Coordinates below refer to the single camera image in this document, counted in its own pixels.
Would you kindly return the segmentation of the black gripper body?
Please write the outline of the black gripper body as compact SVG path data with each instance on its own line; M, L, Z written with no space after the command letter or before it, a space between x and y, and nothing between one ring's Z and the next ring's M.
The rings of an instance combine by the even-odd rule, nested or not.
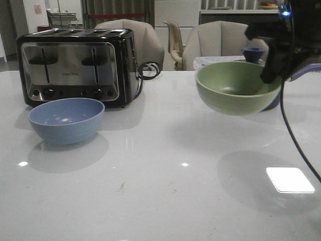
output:
M290 78L303 67L320 63L320 1L278 1L276 22L250 23L245 36L276 40L287 45L287 61L281 78Z

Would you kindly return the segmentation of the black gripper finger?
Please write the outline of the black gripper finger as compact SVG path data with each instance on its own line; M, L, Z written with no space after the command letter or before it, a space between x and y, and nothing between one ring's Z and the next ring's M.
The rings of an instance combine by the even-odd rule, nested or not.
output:
M260 75L263 83L273 83L276 78L281 77L287 61L287 45L271 40L268 47L268 56Z

